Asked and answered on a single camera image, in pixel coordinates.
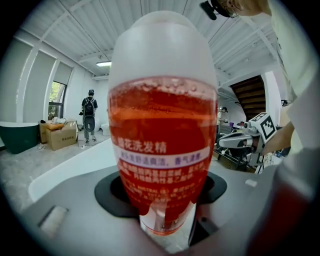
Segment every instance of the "backpack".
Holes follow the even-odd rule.
[[[88,117],[88,116],[94,116],[95,115],[95,107],[94,107],[94,103],[95,99],[89,99],[88,97],[85,98],[85,104],[84,104],[84,116]]]

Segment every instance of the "gray machine surface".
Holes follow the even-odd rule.
[[[204,245],[212,237],[217,237],[214,240],[217,245],[213,250],[220,255],[226,252],[229,255],[243,254],[245,239],[248,238],[259,214],[256,217],[252,215],[248,217],[250,224],[238,223],[242,225],[241,232],[245,234],[242,237],[234,237],[233,228],[228,229],[229,222],[232,222],[233,216],[241,211],[247,211],[249,216],[254,207],[260,207],[260,210],[263,208],[270,191],[274,170],[274,167],[269,167],[262,175],[256,175],[211,167],[209,171],[222,177],[227,183],[227,189],[214,203],[197,207],[195,219],[201,221],[206,217],[209,226],[215,227],[212,231],[209,230],[209,233],[214,233],[181,254],[194,252],[196,255],[200,253],[212,255],[212,251],[205,250],[206,245]],[[116,166],[112,166],[62,182],[31,205],[24,212],[23,219],[30,227],[38,229],[36,232],[41,236],[46,237],[39,228],[44,217],[55,206],[68,209],[55,237],[48,241],[48,244],[56,249],[59,248],[62,254],[165,255],[167,252],[144,233],[136,219],[114,217],[96,201],[94,195],[96,184],[116,171]],[[250,204],[252,195],[259,196],[257,204]],[[227,246],[233,239],[236,240],[234,246]]]

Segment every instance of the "wooden stair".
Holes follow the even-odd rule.
[[[230,86],[237,97],[246,120],[266,111],[265,84],[260,75]]]

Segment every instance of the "concrete floor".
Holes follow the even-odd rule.
[[[40,145],[37,145],[19,154],[11,154],[7,150],[0,151],[0,184],[12,208],[21,213],[32,204],[28,187],[35,178],[84,150],[94,147],[95,144],[110,138],[110,136],[103,136],[102,130],[96,132],[95,136],[97,141],[90,140],[88,143],[92,146],[82,147],[85,145],[82,130],[79,132],[78,143],[56,151],[52,151],[47,144],[44,149],[39,149]]]

